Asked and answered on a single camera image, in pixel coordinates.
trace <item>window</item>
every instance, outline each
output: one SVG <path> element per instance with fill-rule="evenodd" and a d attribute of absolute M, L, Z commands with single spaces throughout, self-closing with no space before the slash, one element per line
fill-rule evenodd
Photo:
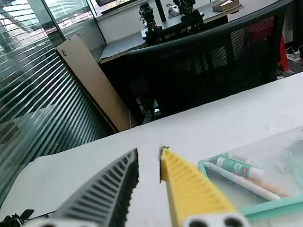
<path fill-rule="evenodd" d="M 79 34 L 95 59 L 106 43 L 86 0 L 45 0 L 66 39 Z"/>
<path fill-rule="evenodd" d="M 134 1 L 137 0 L 91 0 L 91 3 L 96 11 L 96 14 L 101 15 L 107 14 Z"/>
<path fill-rule="evenodd" d="M 61 3 L 53 11 L 69 36 L 89 12 Z M 62 42 L 41 0 L 0 1 L 0 206 L 35 158 L 113 133 L 54 50 Z"/>

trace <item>white desk surface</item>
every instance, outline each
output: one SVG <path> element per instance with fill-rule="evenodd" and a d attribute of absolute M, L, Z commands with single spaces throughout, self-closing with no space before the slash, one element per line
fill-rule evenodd
<path fill-rule="evenodd" d="M 170 146 L 192 164 L 220 152 L 303 125 L 303 73 L 278 80 L 68 151 L 39 157 L 18 176 L 0 209 L 8 214 L 56 210 L 95 173 L 137 147 L 139 183 L 127 227 L 170 227 L 165 183 L 159 183 L 159 147 Z"/>

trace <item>wall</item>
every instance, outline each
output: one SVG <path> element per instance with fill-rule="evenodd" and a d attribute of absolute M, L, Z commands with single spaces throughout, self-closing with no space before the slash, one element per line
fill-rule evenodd
<path fill-rule="evenodd" d="M 168 8 L 165 6 L 167 3 L 172 3 L 172 0 L 161 0 L 165 14 L 168 13 Z M 210 0 L 196 0 L 195 8 L 203 6 L 209 3 Z M 244 5 L 244 8 L 238 13 L 229 15 L 229 20 L 234 20 L 249 13 L 252 13 L 258 9 L 270 5 L 276 0 L 240 0 Z M 154 16 L 156 21 L 161 21 L 160 16 L 154 0 L 149 1 L 151 7 L 154 8 Z M 127 35 L 131 35 L 143 29 L 142 22 L 139 21 L 139 5 L 125 9 L 117 14 L 104 18 L 98 21 L 98 24 L 102 30 L 102 33 L 109 43 L 110 41 L 121 39 Z M 286 13 L 286 18 L 283 28 L 283 36 L 285 43 L 293 40 L 293 17 L 292 17 L 292 6 L 289 7 Z"/>

